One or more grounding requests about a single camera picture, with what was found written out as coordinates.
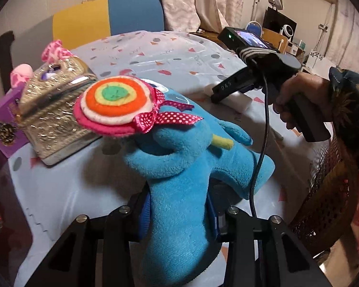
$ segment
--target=yellow felt stick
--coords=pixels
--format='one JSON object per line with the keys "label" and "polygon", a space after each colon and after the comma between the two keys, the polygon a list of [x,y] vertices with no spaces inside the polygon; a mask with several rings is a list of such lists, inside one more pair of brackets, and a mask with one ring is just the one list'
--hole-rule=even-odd
{"label": "yellow felt stick", "polygon": [[218,148],[230,150],[234,146],[234,142],[231,139],[223,138],[221,136],[217,136],[213,134],[213,138],[211,140],[211,144]]}

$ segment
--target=ribbon bow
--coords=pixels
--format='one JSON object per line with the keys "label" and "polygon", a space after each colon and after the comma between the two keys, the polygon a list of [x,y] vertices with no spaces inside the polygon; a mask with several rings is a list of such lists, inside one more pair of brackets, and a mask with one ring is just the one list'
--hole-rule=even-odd
{"label": "ribbon bow", "polygon": [[66,59],[73,54],[62,47],[61,40],[50,42],[41,54],[41,60],[47,63],[56,63],[58,60]]}
{"label": "ribbon bow", "polygon": [[154,124],[193,125],[194,123],[203,120],[202,117],[182,112],[167,111],[158,113],[160,107],[163,105],[170,105],[172,107],[176,107],[181,111],[191,110],[194,108],[194,106],[190,104],[183,104],[182,102],[165,100],[165,95],[156,88],[154,88],[154,92],[156,102],[154,104],[153,110],[151,112],[140,113],[136,115],[133,119],[137,129],[141,133],[145,134],[149,132],[153,128]]}

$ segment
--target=sleeve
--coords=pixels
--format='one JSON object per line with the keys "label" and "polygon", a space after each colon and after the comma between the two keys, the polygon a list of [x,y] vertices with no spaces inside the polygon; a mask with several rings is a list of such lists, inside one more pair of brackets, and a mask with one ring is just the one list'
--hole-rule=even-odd
{"label": "sleeve", "polygon": [[359,74],[331,68],[329,78],[336,135],[343,140],[359,167]]}

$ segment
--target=phone screen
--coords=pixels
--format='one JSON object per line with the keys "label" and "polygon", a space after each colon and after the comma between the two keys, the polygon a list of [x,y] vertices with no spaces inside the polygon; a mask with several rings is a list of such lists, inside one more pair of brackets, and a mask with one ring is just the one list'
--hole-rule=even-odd
{"label": "phone screen", "polygon": [[248,31],[234,30],[248,45],[269,49],[270,47],[254,33]]}

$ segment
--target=table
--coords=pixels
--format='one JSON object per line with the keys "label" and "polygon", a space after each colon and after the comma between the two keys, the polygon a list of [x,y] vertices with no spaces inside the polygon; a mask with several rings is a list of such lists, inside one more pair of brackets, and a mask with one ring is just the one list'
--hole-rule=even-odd
{"label": "table", "polygon": [[[86,44],[73,53],[87,62],[100,79],[136,75],[192,98],[219,119],[240,125],[252,136],[252,149],[260,151],[264,133],[261,91],[247,93],[253,102],[242,114],[212,104],[202,93],[204,86],[245,67],[236,55],[212,41],[186,33],[138,31]],[[274,160],[276,169],[255,196],[257,214],[266,219],[277,214],[290,222],[307,195],[310,166],[322,144],[307,143],[296,130],[287,130],[272,109],[270,125],[266,154]],[[44,165],[30,144],[8,160],[14,191],[33,236],[14,286],[24,286],[76,216],[107,215],[141,190],[144,178],[123,164],[117,147],[105,151],[105,141],[99,139],[53,167]],[[250,212],[248,201],[237,205]],[[137,250],[131,249],[134,267],[138,266]],[[219,286],[223,282],[226,251],[225,245],[211,266],[188,286]]]}

